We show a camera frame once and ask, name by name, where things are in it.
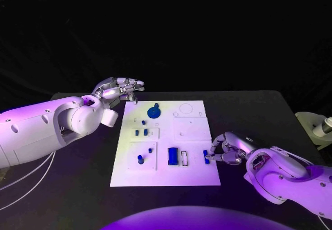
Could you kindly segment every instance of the blue object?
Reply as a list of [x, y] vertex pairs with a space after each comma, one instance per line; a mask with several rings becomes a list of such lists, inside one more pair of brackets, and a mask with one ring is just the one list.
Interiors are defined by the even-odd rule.
[[159, 109], [159, 104], [156, 103], [155, 104], [155, 107], [152, 107], [149, 110], [147, 110], [147, 116], [149, 116], [149, 118], [153, 118], [153, 119], [156, 119], [156, 118], [159, 118], [159, 116], [160, 116], [160, 109]]
[[142, 155], [139, 155], [137, 159], [139, 159], [139, 164], [143, 164], [144, 163], [144, 159], [143, 159]]
[[205, 164], [209, 164], [209, 160], [205, 158], [205, 157], [206, 157], [206, 155], [208, 155], [208, 151], [205, 150], [205, 151], [204, 151]]
[[178, 148], [169, 148], [168, 149], [168, 164], [169, 165], [179, 165]]

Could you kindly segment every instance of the robotic hand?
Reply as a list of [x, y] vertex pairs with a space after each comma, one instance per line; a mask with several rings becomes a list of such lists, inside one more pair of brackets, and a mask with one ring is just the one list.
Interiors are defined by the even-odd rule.
[[[224, 154], [208, 154], [206, 159], [238, 165], [247, 160], [245, 180], [260, 195], [274, 204], [287, 199], [297, 202], [318, 216], [332, 219], [332, 168], [313, 165], [279, 147], [258, 148], [258, 143], [234, 132], [221, 134], [211, 152], [222, 143]], [[302, 160], [303, 166], [290, 156]]]
[[108, 78], [90, 95], [66, 97], [0, 114], [0, 168], [30, 162], [91, 134], [100, 123], [114, 126], [120, 100], [137, 103], [144, 83]]

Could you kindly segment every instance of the white board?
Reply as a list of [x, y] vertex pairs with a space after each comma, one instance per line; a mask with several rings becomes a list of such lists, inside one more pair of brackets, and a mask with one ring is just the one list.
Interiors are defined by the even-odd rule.
[[[155, 106], [155, 103], [159, 104], [162, 115], [152, 119], [147, 116], [147, 110]], [[185, 122], [186, 119], [180, 121], [179, 118], [192, 118], [191, 126]], [[144, 129], [150, 134], [153, 132], [153, 135], [136, 136], [134, 131], [139, 130], [139, 133], [143, 133]], [[186, 133], [179, 136], [180, 139], [176, 138], [175, 130], [176, 133], [179, 131]], [[192, 135], [189, 130], [196, 130], [199, 135]], [[137, 149], [142, 148], [146, 151], [147, 145], [150, 145], [147, 142], [156, 143], [157, 146], [155, 169], [149, 165], [153, 161], [144, 161], [143, 165], [149, 163], [144, 169], [137, 162], [137, 155], [142, 152]], [[178, 148], [179, 166], [168, 165], [168, 148], [172, 147]], [[205, 164], [204, 160], [204, 150], [209, 152], [209, 148], [211, 133], [202, 101], [139, 101], [137, 105], [133, 102], [126, 102], [110, 186], [219, 185], [217, 163], [211, 161], [209, 164]], [[186, 151], [188, 166], [182, 166], [182, 151]]]

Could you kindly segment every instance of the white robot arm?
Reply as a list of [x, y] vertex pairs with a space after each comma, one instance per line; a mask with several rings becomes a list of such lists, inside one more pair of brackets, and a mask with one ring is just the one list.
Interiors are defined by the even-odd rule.
[[0, 168], [30, 162], [91, 134], [100, 123], [114, 126], [120, 100], [137, 103], [144, 83], [108, 78], [82, 97], [66, 97], [0, 114]]
[[[234, 132], [219, 135], [211, 147], [222, 143], [224, 154], [208, 154], [206, 159], [238, 165], [247, 160], [245, 180], [260, 195], [274, 204], [287, 199], [297, 202], [318, 216], [332, 219], [332, 168], [313, 165], [279, 147], [258, 148], [256, 141]], [[302, 160], [303, 166], [290, 156]]]

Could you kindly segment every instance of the blue cylinder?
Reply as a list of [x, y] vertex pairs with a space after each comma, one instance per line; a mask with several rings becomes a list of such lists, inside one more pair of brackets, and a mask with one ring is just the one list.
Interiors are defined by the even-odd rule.
[[142, 155], [139, 155], [137, 159], [139, 159], [139, 164], [143, 164], [144, 163], [144, 159], [143, 159]]

